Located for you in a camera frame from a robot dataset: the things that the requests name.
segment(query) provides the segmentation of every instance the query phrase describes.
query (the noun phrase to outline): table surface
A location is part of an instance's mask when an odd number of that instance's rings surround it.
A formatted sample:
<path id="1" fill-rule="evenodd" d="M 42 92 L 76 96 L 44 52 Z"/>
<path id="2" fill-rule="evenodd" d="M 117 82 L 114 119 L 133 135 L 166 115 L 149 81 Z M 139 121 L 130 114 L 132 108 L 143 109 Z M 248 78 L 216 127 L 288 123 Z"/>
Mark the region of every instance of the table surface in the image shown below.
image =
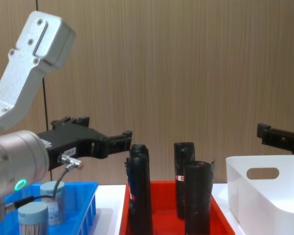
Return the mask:
<path id="1" fill-rule="evenodd" d="M 118 235 L 120 231 L 125 185 L 99 186 L 96 191 L 95 222 L 90 235 Z M 228 204 L 227 184 L 214 184 L 212 195 L 236 235 L 245 235 Z"/>

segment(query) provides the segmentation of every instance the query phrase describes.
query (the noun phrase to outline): wood panel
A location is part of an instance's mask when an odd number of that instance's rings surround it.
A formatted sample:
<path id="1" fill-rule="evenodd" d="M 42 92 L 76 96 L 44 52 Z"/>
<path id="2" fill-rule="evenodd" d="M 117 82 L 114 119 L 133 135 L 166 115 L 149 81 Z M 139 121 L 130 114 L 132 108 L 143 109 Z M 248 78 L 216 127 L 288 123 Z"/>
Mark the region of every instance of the wood panel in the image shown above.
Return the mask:
<path id="1" fill-rule="evenodd" d="M 32 11 L 36 10 L 35 0 L 0 0 L 0 79 L 8 64 L 8 52 L 15 48 L 16 41 Z M 27 117 L 7 132 L 46 130 L 43 89 L 37 94 Z"/>
<path id="2" fill-rule="evenodd" d="M 262 146 L 256 127 L 294 130 L 294 0 L 39 0 L 39 9 L 77 32 L 47 81 L 50 120 L 90 115 L 105 134 L 133 130 L 153 180 L 173 179 L 177 141 L 216 160 L 216 182 L 226 157 L 286 153 Z M 124 183 L 126 155 L 87 159 L 67 179 Z"/>

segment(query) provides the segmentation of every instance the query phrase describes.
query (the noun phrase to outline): light blue cap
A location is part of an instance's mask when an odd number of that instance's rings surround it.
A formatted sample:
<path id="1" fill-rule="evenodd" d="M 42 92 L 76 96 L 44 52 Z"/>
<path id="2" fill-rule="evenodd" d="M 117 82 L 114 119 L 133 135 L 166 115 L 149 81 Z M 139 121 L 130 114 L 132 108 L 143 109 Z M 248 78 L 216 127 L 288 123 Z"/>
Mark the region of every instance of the light blue cap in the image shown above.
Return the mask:
<path id="1" fill-rule="evenodd" d="M 44 202 L 31 202 L 18 209 L 20 224 L 48 223 L 48 205 Z"/>
<path id="2" fill-rule="evenodd" d="M 40 195 L 51 195 L 53 194 L 53 189 L 56 184 L 56 181 L 49 181 L 40 185 Z M 56 198 L 64 197 L 64 183 L 61 181 L 59 183 Z"/>

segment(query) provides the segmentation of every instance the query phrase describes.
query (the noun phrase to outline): black cylindrical object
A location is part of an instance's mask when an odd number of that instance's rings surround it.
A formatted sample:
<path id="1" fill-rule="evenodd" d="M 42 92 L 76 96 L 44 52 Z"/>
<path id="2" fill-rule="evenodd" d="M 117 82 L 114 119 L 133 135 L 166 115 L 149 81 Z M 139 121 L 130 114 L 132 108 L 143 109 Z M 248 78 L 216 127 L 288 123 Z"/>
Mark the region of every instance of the black cylindrical object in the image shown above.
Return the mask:
<path id="1" fill-rule="evenodd" d="M 143 144 L 134 144 L 126 159 L 130 187 L 129 223 L 132 234 L 152 234 L 149 153 Z"/>
<path id="2" fill-rule="evenodd" d="M 177 217 L 184 219 L 184 164 L 195 161 L 195 147 L 193 142 L 181 142 L 174 144 L 175 164 L 175 197 Z"/>
<path id="3" fill-rule="evenodd" d="M 185 234 L 210 234 L 213 164 L 194 161 L 184 165 Z"/>

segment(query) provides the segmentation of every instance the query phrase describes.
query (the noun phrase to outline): blue basket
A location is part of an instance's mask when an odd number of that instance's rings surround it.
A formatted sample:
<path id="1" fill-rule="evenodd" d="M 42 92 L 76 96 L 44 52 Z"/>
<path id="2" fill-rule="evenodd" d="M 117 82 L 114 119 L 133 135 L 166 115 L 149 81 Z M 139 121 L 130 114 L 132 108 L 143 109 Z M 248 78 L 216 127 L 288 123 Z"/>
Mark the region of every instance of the blue basket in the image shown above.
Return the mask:
<path id="1" fill-rule="evenodd" d="M 28 196 L 40 195 L 40 185 L 33 184 L 6 197 L 5 202 L 15 202 Z M 65 183 L 64 208 L 66 221 L 49 226 L 49 235 L 87 235 L 96 215 L 95 182 Z M 6 215 L 0 222 L 0 235 L 19 235 L 18 211 Z"/>

